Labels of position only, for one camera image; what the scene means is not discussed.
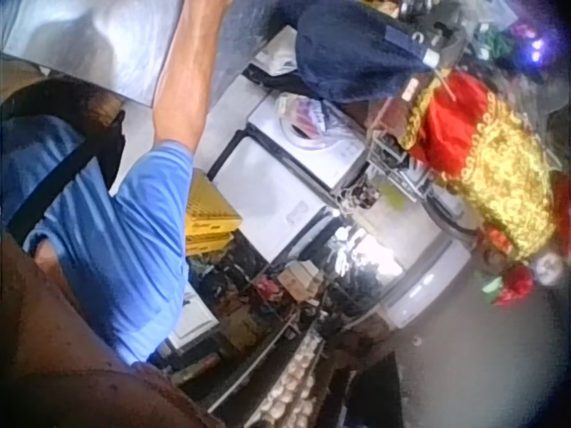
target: person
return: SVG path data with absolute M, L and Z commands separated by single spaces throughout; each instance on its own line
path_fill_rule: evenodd
M 154 148 L 111 197 L 97 159 L 65 186 L 23 250 L 120 358 L 144 362 L 173 330 L 188 278 L 185 209 L 219 28 L 231 0 L 185 0 L 153 104 Z M 2 124 L 2 227 L 84 137 L 54 116 Z

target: kitchen counter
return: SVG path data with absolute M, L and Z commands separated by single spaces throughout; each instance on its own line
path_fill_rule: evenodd
M 279 30 L 272 18 L 276 3 L 235 0 L 228 10 L 211 105 Z M 150 106 L 181 5 L 181 0 L 6 0 L 0 6 L 2 52 Z

